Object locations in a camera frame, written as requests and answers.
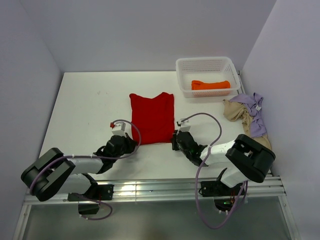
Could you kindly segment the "red t-shirt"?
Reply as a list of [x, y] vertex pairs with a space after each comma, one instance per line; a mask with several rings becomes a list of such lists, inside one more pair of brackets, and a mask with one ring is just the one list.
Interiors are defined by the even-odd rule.
[[174, 95], [162, 92], [154, 98], [129, 95], [133, 140], [142, 145], [170, 143], [175, 131]]

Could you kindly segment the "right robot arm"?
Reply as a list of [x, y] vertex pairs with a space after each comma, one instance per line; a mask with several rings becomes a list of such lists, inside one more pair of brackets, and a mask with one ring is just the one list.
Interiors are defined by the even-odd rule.
[[222, 165], [216, 183], [216, 189], [222, 195], [229, 194], [237, 184], [245, 181], [262, 183], [276, 159], [272, 150], [245, 134], [209, 146], [196, 143], [188, 131], [176, 130], [171, 144], [174, 151], [181, 151], [197, 167]]

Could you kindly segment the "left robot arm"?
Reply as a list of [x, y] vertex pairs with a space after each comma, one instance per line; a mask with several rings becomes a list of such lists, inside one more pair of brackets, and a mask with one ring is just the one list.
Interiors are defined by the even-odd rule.
[[57, 193], [77, 193], [91, 200], [97, 196], [98, 184], [90, 174], [107, 172], [117, 160], [133, 155], [140, 144], [125, 133], [113, 135], [92, 155], [64, 155], [53, 147], [22, 172], [21, 180], [41, 202]]

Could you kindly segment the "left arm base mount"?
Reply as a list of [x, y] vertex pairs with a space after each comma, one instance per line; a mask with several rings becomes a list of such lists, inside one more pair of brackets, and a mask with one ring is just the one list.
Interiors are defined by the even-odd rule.
[[113, 184], [97, 184], [91, 186], [85, 193], [69, 193], [67, 197], [68, 202], [88, 201], [90, 203], [79, 203], [78, 213], [82, 216], [95, 215], [101, 207], [108, 207], [110, 209], [109, 216], [113, 209], [105, 201], [111, 201], [114, 193]]

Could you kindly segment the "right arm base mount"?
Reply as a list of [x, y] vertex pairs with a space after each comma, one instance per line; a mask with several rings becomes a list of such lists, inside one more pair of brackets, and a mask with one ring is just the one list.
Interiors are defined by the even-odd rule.
[[247, 198], [248, 181], [238, 183], [234, 187], [229, 188], [221, 182], [222, 176], [227, 168], [223, 169], [216, 180], [206, 180], [200, 182], [198, 193], [202, 197], [227, 197], [229, 199], [214, 200], [214, 205], [219, 212], [229, 213], [233, 206], [237, 210], [242, 206]]

